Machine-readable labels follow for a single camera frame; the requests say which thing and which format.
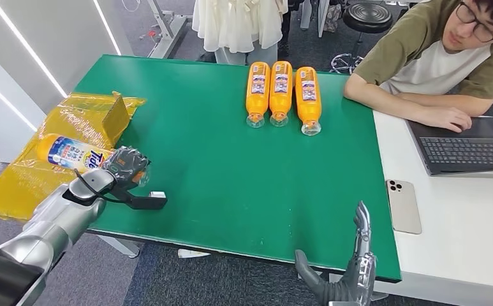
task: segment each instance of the tide logo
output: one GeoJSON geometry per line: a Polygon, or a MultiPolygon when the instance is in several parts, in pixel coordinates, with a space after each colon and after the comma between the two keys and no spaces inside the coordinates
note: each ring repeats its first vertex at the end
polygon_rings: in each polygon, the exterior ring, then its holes
{"type": "Polygon", "coordinates": [[[94,169],[99,168],[105,159],[103,158],[103,153],[97,153],[91,150],[83,158],[83,164],[86,168],[94,169]]]}

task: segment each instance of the bottle cap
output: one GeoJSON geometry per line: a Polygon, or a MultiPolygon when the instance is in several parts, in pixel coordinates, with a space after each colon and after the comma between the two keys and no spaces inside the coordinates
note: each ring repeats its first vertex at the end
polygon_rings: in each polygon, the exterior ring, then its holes
{"type": "Polygon", "coordinates": [[[301,132],[308,136],[314,136],[321,132],[321,125],[318,121],[307,121],[302,125],[301,132]]]}
{"type": "Polygon", "coordinates": [[[288,116],[284,112],[274,112],[270,116],[270,123],[273,126],[285,126],[288,123],[288,116]]]}
{"type": "Polygon", "coordinates": [[[260,113],[250,113],[248,117],[246,117],[246,124],[257,129],[265,124],[265,118],[263,118],[263,115],[260,113]]]}

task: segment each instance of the tide bottle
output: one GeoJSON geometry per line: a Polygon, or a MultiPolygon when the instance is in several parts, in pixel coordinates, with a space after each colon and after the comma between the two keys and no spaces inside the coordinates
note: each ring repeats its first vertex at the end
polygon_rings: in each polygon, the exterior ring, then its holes
{"type": "Polygon", "coordinates": [[[272,115],[270,123],[274,126],[285,126],[288,123],[288,112],[291,109],[293,95],[293,69],[286,61],[275,62],[270,76],[269,107],[272,115]]]}
{"type": "Polygon", "coordinates": [[[38,143],[38,159],[83,173],[99,168],[113,152],[59,134],[47,134],[38,143]]]}
{"type": "Polygon", "coordinates": [[[321,131],[321,96],[316,70],[302,67],[295,74],[297,113],[302,121],[301,132],[313,136],[321,131]]]}
{"type": "Polygon", "coordinates": [[[267,63],[255,62],[250,66],[246,92],[246,123],[252,128],[264,125],[263,115],[269,108],[270,68],[267,63]]]}

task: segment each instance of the yellow plastic bag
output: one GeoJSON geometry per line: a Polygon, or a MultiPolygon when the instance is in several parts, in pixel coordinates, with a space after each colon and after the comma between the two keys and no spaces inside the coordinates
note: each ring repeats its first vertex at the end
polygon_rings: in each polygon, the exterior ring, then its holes
{"type": "Polygon", "coordinates": [[[144,99],[122,98],[115,92],[114,96],[72,93],[63,100],[0,175],[0,218],[30,219],[41,201],[60,184],[75,177],[71,170],[37,159],[36,146],[41,137],[57,133],[102,149],[112,149],[135,110],[144,103],[144,99]]]}

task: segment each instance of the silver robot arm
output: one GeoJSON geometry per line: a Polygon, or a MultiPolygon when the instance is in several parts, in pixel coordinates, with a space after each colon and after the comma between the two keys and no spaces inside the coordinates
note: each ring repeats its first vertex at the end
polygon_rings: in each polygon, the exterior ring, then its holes
{"type": "Polygon", "coordinates": [[[22,233],[0,245],[0,306],[32,305],[64,253],[99,217],[106,201],[132,209],[162,209],[165,194],[134,196],[150,161],[136,149],[121,147],[102,164],[60,185],[36,209],[22,233]],[[107,198],[114,195],[118,200],[107,198]]]}
{"type": "MultiPolygon", "coordinates": [[[[102,169],[82,177],[101,194],[115,184],[114,176],[102,169]]],[[[0,245],[0,306],[32,305],[45,288],[47,275],[100,215],[105,202],[79,178],[43,200],[22,233],[0,245]]]]}
{"type": "Polygon", "coordinates": [[[359,202],[353,218],[357,227],[355,248],[348,268],[339,282],[329,283],[308,265],[306,255],[295,251],[295,268],[312,290],[320,305],[368,306],[374,292],[376,258],[370,250],[370,214],[364,203],[359,202]]]}

